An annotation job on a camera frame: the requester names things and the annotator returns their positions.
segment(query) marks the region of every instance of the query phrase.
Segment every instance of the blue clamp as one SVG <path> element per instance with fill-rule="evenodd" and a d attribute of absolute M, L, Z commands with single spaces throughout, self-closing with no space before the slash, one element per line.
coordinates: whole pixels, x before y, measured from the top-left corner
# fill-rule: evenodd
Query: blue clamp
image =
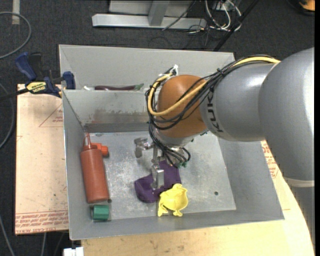
<path fill-rule="evenodd" d="M 36 68 L 39 69 L 41 55 L 34 56 Z M 15 60 L 15 65 L 21 73 L 28 77 L 28 82 L 25 84 L 25 88 L 32 94 L 49 94 L 56 97 L 61 97 L 61 90 L 56 86 L 56 82 L 65 81 L 66 88 L 74 90 L 76 89 L 76 82 L 74 75 L 70 71 L 63 73 L 62 77 L 51 80 L 48 76 L 42 77 L 41 71 L 34 71 L 34 68 L 30 65 L 28 52 L 20 54 Z"/>

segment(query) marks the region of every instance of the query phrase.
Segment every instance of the orange spherical robot joint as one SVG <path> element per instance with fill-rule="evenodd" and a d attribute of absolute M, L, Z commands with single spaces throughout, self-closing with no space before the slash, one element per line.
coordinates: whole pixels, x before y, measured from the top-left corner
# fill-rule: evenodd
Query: orange spherical robot joint
<path fill-rule="evenodd" d="M 194 84 L 191 92 L 205 82 L 199 76 L 195 75 L 178 75 L 167 80 L 158 95 L 157 112 L 162 112 L 174 105 L 180 97 Z M 170 119 L 181 113 L 186 105 L 192 99 L 187 99 L 183 104 L 178 106 L 171 112 L 162 115 L 164 119 Z M 196 102 L 185 114 L 182 120 L 169 129 L 161 130 L 161 133 L 171 138 L 184 138 L 197 135 L 207 129 L 202 120 L 200 109 L 198 108 L 200 101 Z M 168 124 L 156 123 L 159 127 L 165 127 Z"/>

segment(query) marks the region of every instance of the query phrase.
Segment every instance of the purple cloth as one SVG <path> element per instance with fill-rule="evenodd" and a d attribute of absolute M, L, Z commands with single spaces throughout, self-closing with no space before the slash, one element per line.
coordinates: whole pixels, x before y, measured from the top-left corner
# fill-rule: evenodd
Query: purple cloth
<path fill-rule="evenodd" d="M 161 169 L 163 169 L 164 178 L 164 185 L 160 188 L 153 189 L 151 187 L 151 184 L 154 181 L 152 174 L 139 178 L 134 182 L 136 196 L 145 203 L 156 202 L 162 192 L 171 189 L 174 184 L 181 184 L 181 178 L 178 168 L 170 166 L 166 160 L 159 162 L 159 166 Z"/>

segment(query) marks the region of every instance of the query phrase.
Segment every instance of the dark carpet floor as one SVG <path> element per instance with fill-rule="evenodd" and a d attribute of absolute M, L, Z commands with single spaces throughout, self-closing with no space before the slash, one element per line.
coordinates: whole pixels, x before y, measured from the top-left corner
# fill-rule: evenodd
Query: dark carpet floor
<path fill-rule="evenodd" d="M 242 0 L 239 8 L 244 11 L 252 0 Z M 0 12 L 12 11 L 12 0 L 0 1 Z M 104 0 L 20 0 L 20 13 L 32 27 L 30 41 L 17 53 L 0 59 L 0 83 L 9 93 L 16 84 L 26 78 L 15 66 L 18 54 L 27 51 L 42 53 L 45 70 L 52 70 L 58 77 L 59 44 L 121 46 L 131 48 L 185 49 L 212 51 L 217 40 L 204 45 L 204 37 L 189 36 L 186 32 L 168 29 L 93 28 L 91 17 L 107 12 Z M 25 23 L 12 25 L 9 16 L 0 16 L 0 56 L 19 46 L 28 35 Z M 236 58 L 254 54 L 267 54 L 279 60 L 315 46 L 315 17 L 304 15 L 287 0 L 260 0 L 235 32 L 220 49 L 233 52 Z M 11 122 L 8 100 L 0 102 L 0 143 Z M 38 256 L 41 253 L 43 235 L 14 235 L 16 133 L 0 148 L 0 214 L 9 241 L 17 256 Z M 47 234 L 44 255 L 52 256 L 61 233 Z M 64 235 L 63 247 L 70 247 L 68 235 Z M 10 255 L 3 234 L 0 232 L 0 256 Z"/>

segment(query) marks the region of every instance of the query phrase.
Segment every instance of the yellow clamp label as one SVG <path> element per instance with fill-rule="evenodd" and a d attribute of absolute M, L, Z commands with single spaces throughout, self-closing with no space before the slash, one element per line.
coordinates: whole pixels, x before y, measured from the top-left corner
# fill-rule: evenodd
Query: yellow clamp label
<path fill-rule="evenodd" d="M 38 93 L 40 91 L 44 91 L 46 89 L 45 82 L 31 82 L 29 83 L 26 88 L 32 93 Z"/>

